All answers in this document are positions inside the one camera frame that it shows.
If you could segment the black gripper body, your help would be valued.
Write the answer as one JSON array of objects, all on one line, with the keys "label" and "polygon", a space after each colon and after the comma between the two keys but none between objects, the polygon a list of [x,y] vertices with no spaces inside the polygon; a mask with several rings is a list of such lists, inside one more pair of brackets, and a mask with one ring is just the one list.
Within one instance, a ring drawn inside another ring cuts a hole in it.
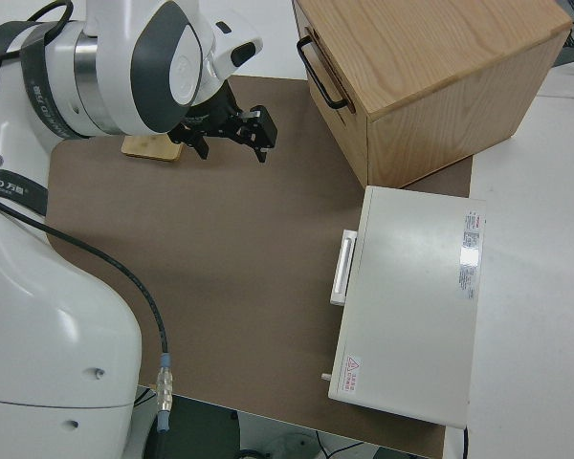
[{"label": "black gripper body", "polygon": [[194,146],[204,137],[231,139],[252,146],[251,130],[246,126],[250,111],[242,110],[232,90],[220,90],[202,103],[191,106],[186,116],[169,132],[173,143]]}]

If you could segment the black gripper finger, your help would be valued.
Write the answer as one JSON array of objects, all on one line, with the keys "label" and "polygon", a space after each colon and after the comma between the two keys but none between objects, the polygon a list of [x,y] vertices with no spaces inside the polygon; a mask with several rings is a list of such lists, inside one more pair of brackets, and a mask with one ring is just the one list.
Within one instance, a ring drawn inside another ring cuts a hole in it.
[{"label": "black gripper finger", "polygon": [[272,117],[263,105],[252,107],[238,115],[240,129],[238,134],[244,144],[248,145],[264,164],[267,152],[276,146],[277,128]]},{"label": "black gripper finger", "polygon": [[208,158],[210,149],[202,133],[187,130],[185,144],[192,148],[202,160],[205,161]]}]

